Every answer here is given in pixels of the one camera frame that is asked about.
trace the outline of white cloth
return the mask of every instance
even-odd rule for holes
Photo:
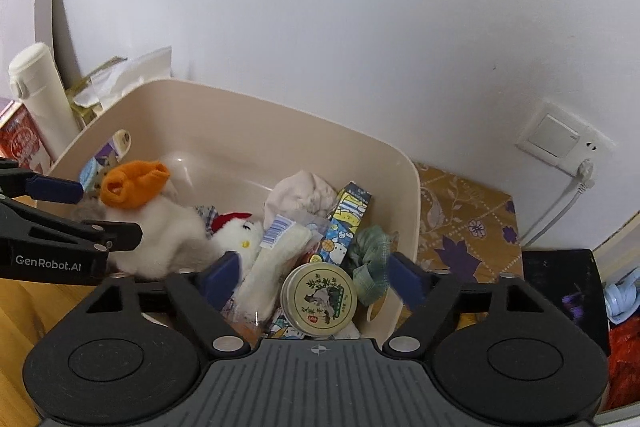
[[[306,210],[309,214],[326,217],[335,205],[337,194],[321,177],[300,171],[278,182],[264,204],[264,229],[269,230],[277,214],[292,210]]]

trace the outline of white wall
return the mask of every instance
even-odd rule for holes
[[[178,76],[310,111],[510,192],[521,230],[569,182],[513,146],[548,97],[618,149],[538,245],[596,247],[638,209],[638,0],[64,5],[82,72],[115,54],[171,44]]]

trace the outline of red box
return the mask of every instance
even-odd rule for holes
[[[16,160],[20,167],[46,174],[51,156],[45,149],[27,108],[10,101],[0,112],[0,156]]]

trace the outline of white plush chicken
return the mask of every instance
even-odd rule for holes
[[[109,253],[111,266],[130,275],[164,279],[182,268],[203,270],[219,257],[198,213],[162,194],[133,210],[105,206],[104,219],[138,223],[142,229],[142,241],[135,250]]]
[[[216,217],[211,223],[213,236],[210,245],[218,259],[228,251],[238,252],[241,259],[242,282],[247,276],[260,251],[260,242],[264,235],[261,223],[252,223],[251,214],[232,212]]]

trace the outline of red plush comb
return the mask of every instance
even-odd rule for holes
[[[221,214],[211,221],[211,232],[216,233],[224,227],[232,219],[249,219],[251,214],[247,212],[230,212],[229,214]]]

